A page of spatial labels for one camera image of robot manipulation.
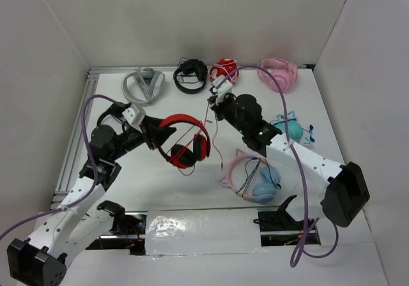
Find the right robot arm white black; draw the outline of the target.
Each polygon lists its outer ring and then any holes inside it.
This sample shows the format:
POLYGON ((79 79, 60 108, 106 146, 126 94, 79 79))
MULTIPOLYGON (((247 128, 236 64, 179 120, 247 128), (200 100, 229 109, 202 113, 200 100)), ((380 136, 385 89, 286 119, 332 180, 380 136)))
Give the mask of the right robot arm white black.
POLYGON ((219 121, 227 121, 242 135, 249 149, 294 171, 302 167, 304 177, 323 191, 319 216, 346 228, 369 201, 360 166, 353 162, 343 165, 288 141, 282 131, 263 120, 261 105, 253 95, 227 93, 222 99, 209 97, 208 103, 219 121))

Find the red black headphones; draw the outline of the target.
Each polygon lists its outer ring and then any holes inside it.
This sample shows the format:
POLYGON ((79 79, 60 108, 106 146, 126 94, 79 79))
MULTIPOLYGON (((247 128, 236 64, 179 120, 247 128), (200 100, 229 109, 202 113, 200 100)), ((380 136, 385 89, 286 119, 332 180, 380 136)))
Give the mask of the red black headphones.
POLYGON ((187 133, 193 128, 198 129, 186 144, 181 144, 176 141, 168 152, 164 151, 162 147, 158 148, 163 159, 173 167, 176 167, 183 176, 192 175, 195 171, 196 163, 210 156, 217 131, 211 139, 208 132, 209 123, 207 123, 206 120, 208 120, 207 116, 204 121, 200 121, 188 114, 173 114, 164 118, 159 124, 160 127, 173 127, 180 123, 190 124, 191 128, 187 133))

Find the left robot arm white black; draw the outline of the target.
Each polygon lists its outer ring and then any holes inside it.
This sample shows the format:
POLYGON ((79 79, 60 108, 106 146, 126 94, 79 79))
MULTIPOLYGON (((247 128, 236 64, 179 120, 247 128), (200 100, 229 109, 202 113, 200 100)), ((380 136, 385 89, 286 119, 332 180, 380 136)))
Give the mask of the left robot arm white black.
POLYGON ((60 285, 74 259, 99 235, 121 233, 130 216, 102 198, 121 170, 117 160, 142 144, 156 149, 174 132, 148 116, 139 123, 127 118, 121 133, 97 125, 85 136, 89 158, 72 189, 57 208, 35 216, 46 217, 41 226, 8 245, 10 276, 25 285, 60 285))

